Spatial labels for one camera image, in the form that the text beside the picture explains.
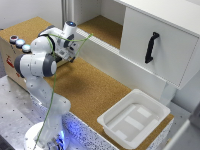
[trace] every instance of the cable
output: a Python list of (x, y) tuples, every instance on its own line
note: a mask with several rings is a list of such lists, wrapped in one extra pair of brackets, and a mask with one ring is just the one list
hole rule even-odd
[[(84, 41), (84, 42), (81, 44), (81, 46), (79, 47), (78, 51), (76, 52), (76, 54), (75, 54), (75, 57), (76, 57), (76, 56), (78, 55), (80, 49), (82, 48), (83, 44), (84, 44), (90, 37), (92, 37), (92, 36), (93, 36), (93, 33), (90, 34), (87, 38), (82, 39), (82, 40), (68, 40), (68, 39), (64, 39), (64, 38), (61, 38), (61, 37), (59, 37), (59, 38), (64, 39), (64, 40), (67, 40), (67, 41), (74, 41), (74, 42)], [(53, 51), (53, 57), (54, 57), (54, 59), (55, 59), (55, 52), (54, 52), (54, 50), (53, 50), (52, 43), (51, 43), (51, 41), (50, 41), (50, 39), (49, 39), (48, 36), (47, 36), (47, 39), (48, 39), (48, 41), (49, 41), (49, 44), (50, 44), (51, 49), (52, 49), (52, 51)], [(36, 148), (36, 146), (37, 146), (37, 143), (38, 143), (38, 141), (39, 141), (40, 135), (41, 135), (42, 130), (43, 130), (43, 128), (44, 128), (44, 124), (45, 124), (45, 122), (46, 122), (46, 120), (47, 120), (47, 117), (48, 117), (48, 115), (49, 115), (49, 112), (50, 112), (50, 110), (51, 110), (51, 106), (52, 106), (52, 103), (53, 103), (53, 96), (54, 96), (55, 85), (56, 85), (56, 72), (55, 72), (55, 74), (54, 74), (54, 84), (53, 84), (53, 91), (52, 91), (52, 94), (51, 94), (50, 106), (49, 106), (49, 109), (48, 109), (48, 111), (47, 111), (46, 117), (45, 117), (45, 119), (44, 119), (42, 128), (41, 128), (41, 130), (40, 130), (40, 132), (39, 132), (39, 135), (38, 135), (38, 137), (37, 137), (37, 140), (36, 140), (36, 143), (35, 143), (35, 146), (34, 146), (33, 150), (35, 150), (35, 148)]]

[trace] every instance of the cabinet door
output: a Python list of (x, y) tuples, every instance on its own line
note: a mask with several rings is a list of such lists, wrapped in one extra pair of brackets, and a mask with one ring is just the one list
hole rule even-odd
[[(153, 32), (160, 36), (154, 40), (153, 60), (146, 64), (145, 56)], [(127, 8), (120, 54), (179, 86), (197, 40), (178, 28)]]

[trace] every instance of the white countertop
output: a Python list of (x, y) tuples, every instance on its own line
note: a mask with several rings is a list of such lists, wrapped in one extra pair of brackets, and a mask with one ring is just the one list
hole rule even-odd
[(200, 0), (114, 0), (200, 37)]

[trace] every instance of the white plastic bin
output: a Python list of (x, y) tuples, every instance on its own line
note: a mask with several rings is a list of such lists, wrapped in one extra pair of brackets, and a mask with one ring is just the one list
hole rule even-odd
[(97, 121), (105, 133), (126, 149), (137, 148), (170, 113), (170, 109), (136, 89)]

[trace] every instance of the cabinet handle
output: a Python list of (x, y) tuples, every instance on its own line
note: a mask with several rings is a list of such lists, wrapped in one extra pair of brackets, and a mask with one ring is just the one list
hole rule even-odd
[(151, 53), (153, 50), (153, 45), (154, 45), (154, 40), (157, 39), (160, 35), (156, 32), (153, 32), (153, 36), (151, 37), (150, 41), (149, 41), (149, 45), (147, 48), (147, 53), (146, 53), (146, 57), (145, 57), (145, 63), (148, 64), (149, 62), (151, 62), (153, 60), (153, 57), (151, 57)]

